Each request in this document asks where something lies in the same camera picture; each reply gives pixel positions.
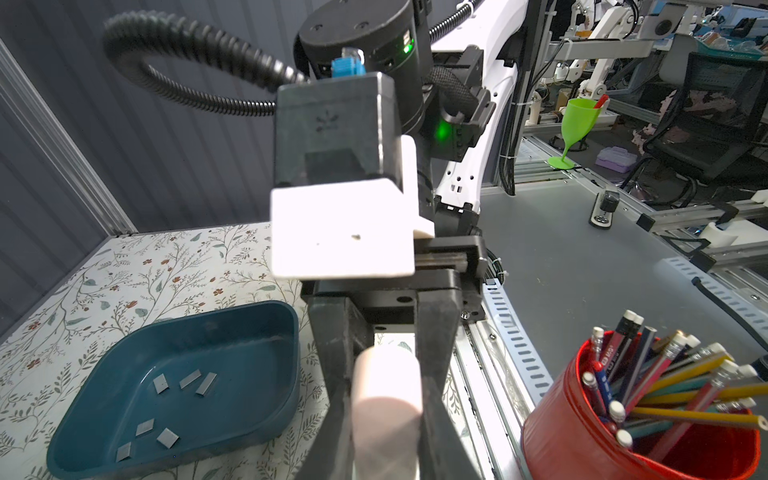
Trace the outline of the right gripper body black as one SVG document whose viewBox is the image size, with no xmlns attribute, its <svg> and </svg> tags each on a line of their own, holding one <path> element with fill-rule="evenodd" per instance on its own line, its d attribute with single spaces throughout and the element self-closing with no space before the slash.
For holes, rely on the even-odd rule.
<svg viewBox="0 0 768 480">
<path fill-rule="evenodd" d="M 413 321 L 417 294 L 452 289 L 461 293 L 465 321 L 485 318 L 483 284 L 489 265 L 485 241 L 478 235 L 416 240 L 415 273 L 397 278 L 304 281 L 301 298 L 348 297 L 369 321 Z"/>
</svg>

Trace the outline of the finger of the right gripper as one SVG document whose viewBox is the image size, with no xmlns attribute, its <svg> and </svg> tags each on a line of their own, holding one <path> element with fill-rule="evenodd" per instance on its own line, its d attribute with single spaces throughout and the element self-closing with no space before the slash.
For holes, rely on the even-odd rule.
<svg viewBox="0 0 768 480">
<path fill-rule="evenodd" d="M 418 450 L 422 479 L 478 477 L 442 400 L 461 307 L 462 295 L 458 290 L 417 294 L 415 347 L 423 400 Z"/>
<path fill-rule="evenodd" d="M 315 297 L 309 319 L 329 408 L 297 473 L 298 479 L 350 479 L 354 445 L 351 388 L 357 355 L 374 343 L 373 326 L 347 297 Z"/>
</svg>

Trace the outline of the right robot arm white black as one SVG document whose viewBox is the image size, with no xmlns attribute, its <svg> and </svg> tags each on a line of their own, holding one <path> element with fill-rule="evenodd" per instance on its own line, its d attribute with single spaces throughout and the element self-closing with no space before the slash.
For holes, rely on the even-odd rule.
<svg viewBox="0 0 768 480">
<path fill-rule="evenodd" d="M 331 1 L 285 64 L 159 11 L 109 18 L 126 79 L 167 100 L 275 120 L 273 276 L 296 280 L 329 409 L 302 479 L 473 479 L 442 395 L 457 335 L 485 317 L 479 188 L 498 122 L 488 43 L 433 45 L 426 1 Z"/>
</svg>

